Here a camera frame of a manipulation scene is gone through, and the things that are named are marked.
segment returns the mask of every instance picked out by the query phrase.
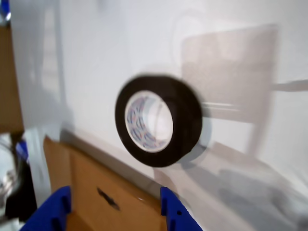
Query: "black tape roll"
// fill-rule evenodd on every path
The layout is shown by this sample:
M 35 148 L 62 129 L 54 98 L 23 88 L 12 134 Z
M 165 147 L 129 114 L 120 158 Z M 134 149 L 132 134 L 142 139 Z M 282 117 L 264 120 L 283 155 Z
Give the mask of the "black tape roll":
M 171 112 L 172 137 L 163 150 L 145 151 L 132 140 L 133 133 L 128 133 L 126 120 L 132 123 L 135 118 L 126 117 L 126 107 L 130 98 L 140 91 L 151 91 L 158 95 Z M 143 75 L 133 79 L 121 90 L 115 112 L 116 129 L 126 149 L 137 160 L 152 167 L 166 167 L 177 162 L 191 151 L 201 134 L 202 111 L 199 101 L 187 85 L 169 76 Z

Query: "roll of tape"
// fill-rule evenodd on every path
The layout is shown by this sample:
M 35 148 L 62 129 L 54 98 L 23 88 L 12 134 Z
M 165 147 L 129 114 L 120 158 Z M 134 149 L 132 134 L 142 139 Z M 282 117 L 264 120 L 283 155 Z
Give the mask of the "roll of tape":
M 202 130 L 193 91 L 169 76 L 138 76 L 121 90 L 117 132 L 129 153 L 152 167 L 166 167 L 191 151 Z

